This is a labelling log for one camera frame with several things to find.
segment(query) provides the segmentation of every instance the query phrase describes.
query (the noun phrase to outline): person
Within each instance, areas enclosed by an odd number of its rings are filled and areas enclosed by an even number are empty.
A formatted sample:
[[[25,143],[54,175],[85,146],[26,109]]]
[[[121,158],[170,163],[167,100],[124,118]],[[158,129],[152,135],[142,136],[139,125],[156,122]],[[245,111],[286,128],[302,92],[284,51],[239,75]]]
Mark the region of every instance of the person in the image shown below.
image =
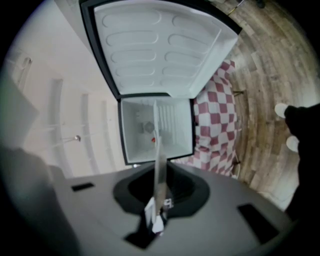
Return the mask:
[[[264,0],[255,0],[256,1],[256,5],[259,7],[259,8],[261,8],[261,9],[263,9],[263,8],[265,8],[265,6],[266,6],[266,4],[265,4],[265,1]]]
[[[286,144],[289,149],[299,153],[300,162],[298,165],[299,186],[286,209],[286,213],[292,220],[312,219],[314,198],[319,193],[320,136],[319,113],[320,104],[311,107],[294,107],[284,103],[278,103],[275,113],[285,119],[290,130],[290,136]]]

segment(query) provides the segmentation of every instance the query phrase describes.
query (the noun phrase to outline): white sneaker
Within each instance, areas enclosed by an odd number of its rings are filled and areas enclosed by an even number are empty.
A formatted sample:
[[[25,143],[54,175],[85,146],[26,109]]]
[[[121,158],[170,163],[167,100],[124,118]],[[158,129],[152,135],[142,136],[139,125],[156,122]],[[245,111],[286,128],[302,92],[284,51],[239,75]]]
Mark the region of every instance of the white sneaker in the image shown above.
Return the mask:
[[[296,136],[290,136],[286,140],[286,146],[293,152],[298,152],[299,140]]]
[[[288,107],[287,104],[278,103],[277,105],[275,105],[274,111],[279,117],[286,118],[285,111],[286,111],[287,107]]]

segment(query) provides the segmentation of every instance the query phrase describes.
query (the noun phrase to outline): black pants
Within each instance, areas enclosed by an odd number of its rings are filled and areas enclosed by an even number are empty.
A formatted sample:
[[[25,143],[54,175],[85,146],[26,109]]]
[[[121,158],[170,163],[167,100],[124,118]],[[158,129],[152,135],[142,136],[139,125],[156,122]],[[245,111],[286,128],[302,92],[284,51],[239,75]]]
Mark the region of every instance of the black pants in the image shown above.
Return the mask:
[[[299,186],[286,209],[292,220],[311,218],[320,201],[320,104],[312,107],[289,106],[285,122],[299,140]]]

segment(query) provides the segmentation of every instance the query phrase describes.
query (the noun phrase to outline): white wall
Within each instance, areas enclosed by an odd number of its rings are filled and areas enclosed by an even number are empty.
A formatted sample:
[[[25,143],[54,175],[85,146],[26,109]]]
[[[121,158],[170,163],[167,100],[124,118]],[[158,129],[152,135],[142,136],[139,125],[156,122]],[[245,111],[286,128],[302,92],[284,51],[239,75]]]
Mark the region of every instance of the white wall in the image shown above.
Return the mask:
[[[82,21],[79,0],[54,0],[54,2],[89,52],[92,52]]]
[[[98,173],[125,169],[117,101],[93,55],[54,0],[47,0],[38,7],[18,34],[14,45],[32,59],[23,94],[39,112],[25,139],[24,148],[41,155],[48,164],[64,166],[67,177],[95,174],[90,163],[93,158],[98,166]],[[58,80],[62,81],[62,89],[60,98],[57,99],[59,123],[54,124],[54,127],[59,127],[59,130],[53,128],[48,120],[48,113],[53,111],[49,105],[55,87],[53,81]],[[82,118],[83,95],[90,99],[87,106],[89,134],[85,134],[86,123]],[[102,102],[105,103],[107,114],[104,121]],[[107,122],[107,134],[103,133],[103,122]],[[90,138],[94,152],[94,156],[90,156],[91,160],[83,140],[64,143],[64,138],[75,135]],[[110,150],[106,152],[105,135],[112,145],[111,153]]]

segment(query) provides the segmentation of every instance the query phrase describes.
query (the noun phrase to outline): metal rod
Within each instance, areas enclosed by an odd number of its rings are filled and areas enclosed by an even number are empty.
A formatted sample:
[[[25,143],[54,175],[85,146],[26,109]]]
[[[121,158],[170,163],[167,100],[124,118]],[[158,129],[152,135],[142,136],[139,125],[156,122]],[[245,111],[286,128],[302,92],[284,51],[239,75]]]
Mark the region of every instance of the metal rod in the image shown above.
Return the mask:
[[[228,16],[230,14],[232,14],[245,0],[242,0],[236,7],[234,7],[229,13],[228,13]]]
[[[74,136],[74,137],[62,138],[61,140],[62,140],[62,141],[64,140],[64,143],[66,143],[66,142],[72,142],[72,141],[78,141],[78,142],[80,142],[80,141],[81,141],[81,137],[80,137],[80,135],[76,135],[76,136]]]

